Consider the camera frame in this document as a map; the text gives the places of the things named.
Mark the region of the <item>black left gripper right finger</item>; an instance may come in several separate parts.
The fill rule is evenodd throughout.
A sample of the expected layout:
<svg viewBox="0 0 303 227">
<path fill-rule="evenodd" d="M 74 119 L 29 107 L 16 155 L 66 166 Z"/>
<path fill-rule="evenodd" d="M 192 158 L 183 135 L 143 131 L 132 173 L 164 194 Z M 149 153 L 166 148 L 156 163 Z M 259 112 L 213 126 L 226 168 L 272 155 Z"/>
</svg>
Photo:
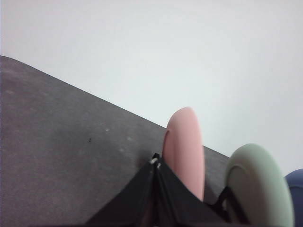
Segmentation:
<svg viewBox="0 0 303 227">
<path fill-rule="evenodd" d="M 143 224 L 226 224 L 211 205 L 200 201 L 163 162 L 144 171 Z"/>
</svg>

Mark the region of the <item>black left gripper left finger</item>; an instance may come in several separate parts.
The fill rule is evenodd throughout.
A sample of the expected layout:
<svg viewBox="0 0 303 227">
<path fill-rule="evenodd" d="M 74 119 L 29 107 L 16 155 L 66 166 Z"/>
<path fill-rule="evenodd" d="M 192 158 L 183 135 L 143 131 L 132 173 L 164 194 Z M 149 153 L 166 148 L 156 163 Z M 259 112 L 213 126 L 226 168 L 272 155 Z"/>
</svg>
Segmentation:
<svg viewBox="0 0 303 227">
<path fill-rule="evenodd" d="M 87 224 L 141 224 L 148 205 L 159 154 L 154 154 L 124 189 L 94 214 Z"/>
</svg>

